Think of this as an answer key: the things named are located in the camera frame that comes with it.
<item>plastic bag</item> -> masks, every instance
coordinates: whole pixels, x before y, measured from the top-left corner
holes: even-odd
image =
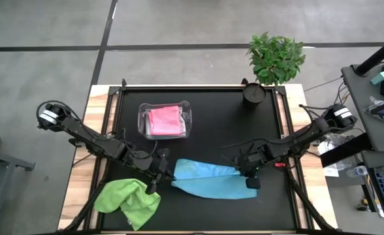
[[[375,118],[378,118],[382,121],[384,121],[384,116],[379,116],[379,115],[373,115],[370,113],[371,110],[373,110],[374,108],[378,107],[378,106],[381,106],[382,104],[384,104],[384,101],[380,101],[378,99],[375,99],[375,97],[370,97],[370,106],[365,109],[364,111],[367,113],[367,114],[370,114],[372,116],[374,116]]]

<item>potted plant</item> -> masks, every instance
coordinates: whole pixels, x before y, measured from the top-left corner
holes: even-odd
[[[305,60],[302,47],[303,43],[295,42],[295,39],[269,38],[267,32],[260,37],[254,35],[246,55],[251,55],[250,65],[253,65],[256,81],[243,89],[244,102],[257,106],[266,97],[262,84],[277,86],[295,78]]]

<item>black pot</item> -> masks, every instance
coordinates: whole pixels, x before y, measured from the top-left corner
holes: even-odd
[[[250,108],[255,108],[264,101],[266,90],[261,84],[252,82],[247,84],[243,89],[243,104]]]

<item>table leg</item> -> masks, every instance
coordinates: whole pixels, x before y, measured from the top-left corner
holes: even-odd
[[[326,167],[347,157],[353,156],[363,150],[371,149],[372,145],[370,144],[369,137],[366,133],[363,133],[338,146],[337,148],[321,154],[321,163],[323,164],[323,167]]]

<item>green plant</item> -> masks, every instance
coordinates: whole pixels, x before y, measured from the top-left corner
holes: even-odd
[[[260,84],[282,84],[295,78],[300,72],[299,66],[304,63],[302,42],[286,37],[268,38],[268,33],[258,37],[254,35],[246,55],[251,54],[256,81]]]

